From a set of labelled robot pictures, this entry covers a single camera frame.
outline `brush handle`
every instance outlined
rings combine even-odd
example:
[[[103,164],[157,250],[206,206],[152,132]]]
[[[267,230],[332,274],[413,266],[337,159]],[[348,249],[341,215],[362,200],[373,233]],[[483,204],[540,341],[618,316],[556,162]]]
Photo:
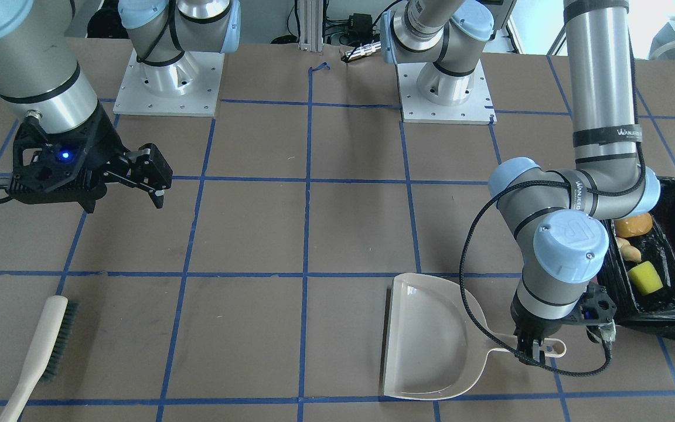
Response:
[[[22,364],[22,372],[19,375],[17,387],[12,393],[10,400],[5,406],[5,410],[0,415],[0,422],[16,422],[22,409],[25,408],[30,393],[33,392],[35,384],[38,383],[46,365],[51,358],[56,337],[59,334],[59,328],[64,319],[64,310],[67,309],[67,298],[64,296],[51,296],[46,299],[43,305],[43,312],[40,313],[38,326],[35,328],[33,339],[30,340],[30,348],[25,357],[25,363]]]

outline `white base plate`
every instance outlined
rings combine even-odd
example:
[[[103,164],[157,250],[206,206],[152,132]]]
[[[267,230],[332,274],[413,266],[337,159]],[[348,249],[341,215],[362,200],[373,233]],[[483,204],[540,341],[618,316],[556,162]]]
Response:
[[[491,94],[479,63],[471,74],[469,98],[459,106],[443,106],[428,101],[418,91],[415,81],[425,63],[402,63],[397,65],[397,80],[403,105],[404,122],[412,123],[453,123],[463,125],[488,125],[496,113],[493,111]]]
[[[139,75],[137,54],[132,50],[127,71],[113,104],[115,114],[133,115],[189,115],[190,117],[213,117],[220,91],[224,54],[187,52],[199,64],[198,87],[180,97],[158,97],[150,93]]]

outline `hole in dustpan handle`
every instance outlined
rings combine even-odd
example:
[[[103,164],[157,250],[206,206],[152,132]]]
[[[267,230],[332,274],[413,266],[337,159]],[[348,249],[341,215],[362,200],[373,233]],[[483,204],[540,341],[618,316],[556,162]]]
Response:
[[[494,334],[503,342],[506,342],[509,347],[516,349],[517,348],[517,336],[511,336],[509,334]],[[490,343],[490,352],[509,352],[506,348],[499,347],[498,344],[488,340]],[[541,345],[541,350],[546,353],[547,358],[560,358],[566,355],[567,345],[559,339],[552,339],[551,337],[546,337],[543,339],[543,344]]]

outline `black trash bag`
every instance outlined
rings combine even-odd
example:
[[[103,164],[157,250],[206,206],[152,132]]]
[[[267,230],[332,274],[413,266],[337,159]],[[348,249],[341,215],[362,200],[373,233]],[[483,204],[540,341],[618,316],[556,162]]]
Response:
[[[659,177],[661,197],[650,211],[653,228],[642,236],[627,238],[640,250],[642,261],[656,268],[663,288],[642,296],[629,281],[627,271],[634,263],[624,262],[616,240],[611,239],[598,283],[608,289],[616,302],[616,323],[645,333],[675,340],[675,177]],[[613,221],[603,224],[616,235]]]

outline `cleaning brush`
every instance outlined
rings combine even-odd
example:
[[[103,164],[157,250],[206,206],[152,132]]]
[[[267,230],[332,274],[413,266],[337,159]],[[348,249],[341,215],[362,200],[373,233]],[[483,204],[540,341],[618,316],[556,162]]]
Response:
[[[64,355],[64,348],[72,332],[72,324],[77,314],[77,304],[64,296],[51,296],[46,299],[43,312],[40,313],[38,326],[17,387],[12,393],[7,406],[0,415],[0,422],[16,422],[22,409],[30,398],[38,381],[51,381],[59,370],[59,361]]]

